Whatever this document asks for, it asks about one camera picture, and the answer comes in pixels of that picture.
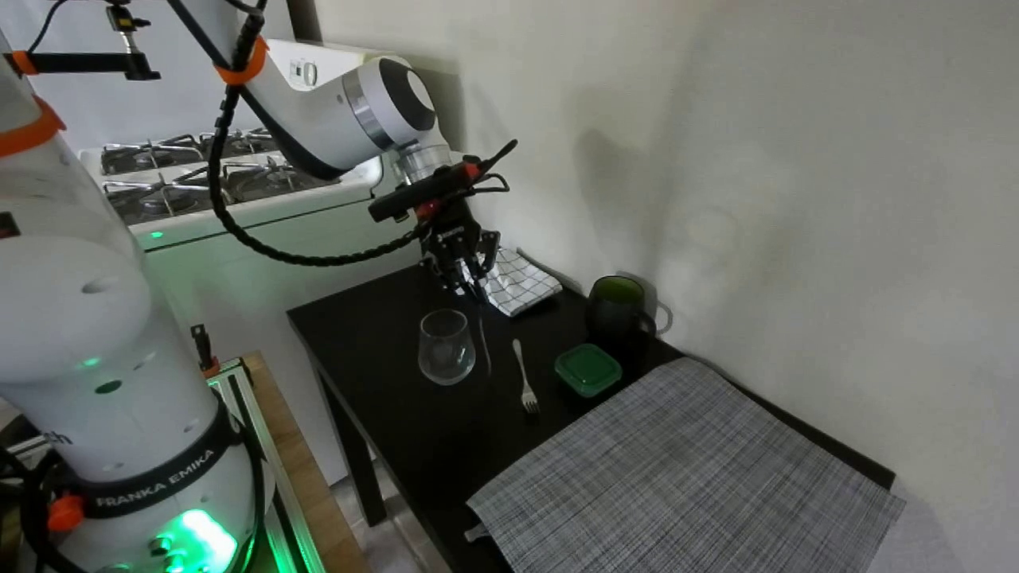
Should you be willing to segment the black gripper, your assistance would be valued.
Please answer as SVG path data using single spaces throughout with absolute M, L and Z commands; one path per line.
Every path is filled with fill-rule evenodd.
M 475 218 L 475 213 L 467 208 L 470 195 L 460 195 L 448 200 L 432 200 L 432 202 L 417 208 L 417 215 L 425 223 L 425 234 L 421 234 L 425 268 L 453 295 L 465 295 L 465 283 L 461 283 L 454 255 L 475 255 L 470 278 L 484 280 L 498 261 L 498 250 L 499 250 L 499 233 L 480 228 L 480 223 Z

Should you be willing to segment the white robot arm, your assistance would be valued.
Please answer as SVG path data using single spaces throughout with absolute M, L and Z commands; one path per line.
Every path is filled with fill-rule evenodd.
M 492 164 L 453 155 L 432 102 L 399 57 L 368 57 L 299 93 L 269 59 L 269 0 L 170 0 L 250 104 L 316 177 L 399 154 L 408 181 L 374 202 L 430 234 Z M 0 391 L 47 436 L 24 470 L 34 573 L 240 573 L 261 539 L 269 477 L 152 294 L 134 234 L 64 144 L 34 72 L 143 78 L 141 51 L 3 54 Z

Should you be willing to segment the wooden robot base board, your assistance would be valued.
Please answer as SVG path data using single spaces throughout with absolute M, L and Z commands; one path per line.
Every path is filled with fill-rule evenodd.
M 250 373 L 250 398 L 257 408 L 257 436 L 269 447 L 304 568 L 365 573 L 358 533 L 337 510 L 272 367 L 257 353 L 250 353 L 241 367 Z

